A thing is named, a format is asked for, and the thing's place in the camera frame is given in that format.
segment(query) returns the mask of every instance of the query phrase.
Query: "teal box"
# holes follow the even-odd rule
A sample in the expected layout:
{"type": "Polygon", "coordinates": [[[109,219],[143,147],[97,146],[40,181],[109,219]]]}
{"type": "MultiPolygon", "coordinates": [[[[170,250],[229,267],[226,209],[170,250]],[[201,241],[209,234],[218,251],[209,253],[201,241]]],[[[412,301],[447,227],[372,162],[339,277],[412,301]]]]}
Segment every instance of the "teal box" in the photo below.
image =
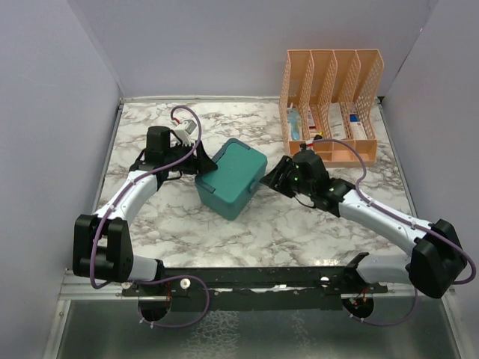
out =
{"type": "Polygon", "coordinates": [[[230,138],[213,161],[218,169],[196,176],[196,189],[201,202],[232,221],[257,191],[268,160],[261,152],[230,138]]]}

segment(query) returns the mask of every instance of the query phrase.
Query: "marble table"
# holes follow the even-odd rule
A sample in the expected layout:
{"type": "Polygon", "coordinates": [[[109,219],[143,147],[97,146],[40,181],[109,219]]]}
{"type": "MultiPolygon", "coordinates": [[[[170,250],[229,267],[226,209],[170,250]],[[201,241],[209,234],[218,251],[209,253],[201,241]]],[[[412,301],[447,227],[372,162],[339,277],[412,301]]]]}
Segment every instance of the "marble table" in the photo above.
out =
{"type": "MultiPolygon", "coordinates": [[[[127,103],[109,162],[100,205],[123,184],[129,166],[145,147],[147,128],[171,125],[170,110],[188,105],[201,119],[203,143],[213,156],[229,138],[238,138],[268,157],[267,171],[284,155],[278,103],[172,102],[127,103]]],[[[191,118],[178,111],[180,119],[191,118]]],[[[379,140],[376,164],[362,189],[376,200],[410,213],[408,200],[377,105],[371,112],[379,140]]],[[[354,182],[360,168],[331,169],[354,182]]],[[[361,225],[308,209],[261,186],[235,221],[204,206],[193,177],[167,182],[143,206],[130,227],[134,253],[158,258],[166,266],[336,266],[357,253],[396,254],[399,248],[361,225]]]]}

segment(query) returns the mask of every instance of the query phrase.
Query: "white round knob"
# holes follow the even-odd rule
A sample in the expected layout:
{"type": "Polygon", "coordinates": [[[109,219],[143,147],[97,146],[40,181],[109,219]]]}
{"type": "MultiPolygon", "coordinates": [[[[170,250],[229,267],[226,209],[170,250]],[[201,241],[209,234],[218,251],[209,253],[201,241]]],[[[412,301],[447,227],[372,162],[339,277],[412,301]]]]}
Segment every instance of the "white round knob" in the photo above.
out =
{"type": "Polygon", "coordinates": [[[188,278],[183,278],[183,279],[180,281],[181,289],[188,289],[190,285],[191,285],[191,282],[189,281],[188,278]]]}

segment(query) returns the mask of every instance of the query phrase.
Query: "gray wall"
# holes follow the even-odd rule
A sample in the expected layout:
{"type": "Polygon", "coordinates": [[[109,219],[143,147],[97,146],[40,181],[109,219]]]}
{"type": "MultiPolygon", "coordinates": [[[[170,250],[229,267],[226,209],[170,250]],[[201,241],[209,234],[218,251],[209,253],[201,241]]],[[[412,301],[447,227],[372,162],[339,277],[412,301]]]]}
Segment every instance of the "gray wall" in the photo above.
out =
{"type": "Polygon", "coordinates": [[[286,50],[311,48],[379,48],[384,95],[437,2],[75,1],[126,96],[278,96],[286,50]]]}
{"type": "MultiPolygon", "coordinates": [[[[451,221],[476,263],[478,13],[477,0],[441,0],[384,101],[418,214],[451,221]]],[[[470,337],[477,339],[479,280],[457,291],[470,337]]]]}
{"type": "Polygon", "coordinates": [[[39,358],[120,96],[66,0],[0,12],[0,356],[39,358]]]}

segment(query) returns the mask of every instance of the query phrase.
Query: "metal frame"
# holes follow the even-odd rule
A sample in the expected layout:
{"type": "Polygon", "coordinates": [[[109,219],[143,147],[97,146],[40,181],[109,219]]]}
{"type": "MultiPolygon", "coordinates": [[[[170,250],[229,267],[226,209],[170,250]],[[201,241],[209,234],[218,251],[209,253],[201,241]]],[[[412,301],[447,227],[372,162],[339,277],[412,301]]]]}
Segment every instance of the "metal frame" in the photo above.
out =
{"type": "MultiPolygon", "coordinates": [[[[97,189],[97,193],[94,200],[94,206],[92,210],[95,210],[98,206],[100,200],[100,195],[103,189],[104,178],[106,171],[109,166],[109,159],[112,155],[113,145],[115,142],[116,134],[118,132],[118,126],[123,111],[123,104],[125,103],[135,103],[135,102],[168,102],[172,100],[197,100],[197,101],[210,101],[210,102],[262,102],[262,101],[274,101],[278,100],[277,96],[272,97],[255,97],[255,96],[146,96],[146,97],[136,97],[136,98],[121,98],[120,105],[118,106],[118,111],[115,117],[115,123],[113,127],[112,137],[109,143],[109,147],[106,154],[106,160],[104,162],[103,170],[100,177],[100,183],[97,189]]],[[[386,133],[391,144],[393,155],[396,159],[397,167],[400,172],[401,179],[403,181],[404,189],[406,196],[409,202],[409,205],[412,210],[412,214],[417,216],[415,211],[414,201],[409,192],[409,187],[404,176],[404,171],[401,166],[400,159],[397,156],[396,147],[394,141],[388,130],[388,124],[385,121],[385,116],[382,110],[382,106],[379,100],[376,100],[379,111],[382,116],[382,121],[386,128],[386,133]]],[[[50,331],[49,339],[46,345],[46,350],[44,352],[43,358],[56,358],[58,355],[58,350],[60,348],[61,339],[63,337],[63,332],[65,325],[67,323],[67,315],[70,309],[70,303],[72,300],[138,300],[140,297],[131,296],[123,297],[121,295],[123,288],[121,285],[111,285],[106,287],[102,291],[96,291],[91,288],[90,282],[87,278],[80,278],[73,275],[71,271],[66,270],[64,281],[61,286],[61,292],[58,298],[58,304],[55,311],[55,317],[52,323],[52,329],[50,331]]],[[[388,286],[389,291],[385,294],[375,294],[375,296],[411,296],[412,290],[410,286],[405,286],[402,284],[395,284],[393,286],[388,286]]],[[[342,298],[348,298],[350,294],[342,294],[342,298]]],[[[166,300],[164,296],[142,296],[142,301],[161,301],[166,300]]],[[[451,326],[451,331],[454,336],[454,341],[457,345],[458,352],[460,357],[463,359],[472,359],[475,357],[475,351],[472,347],[471,340],[469,335],[464,327],[464,324],[460,321],[460,309],[457,306],[455,299],[455,289],[451,288],[442,298],[442,303],[445,307],[445,312],[448,317],[448,321],[451,326]]]]}

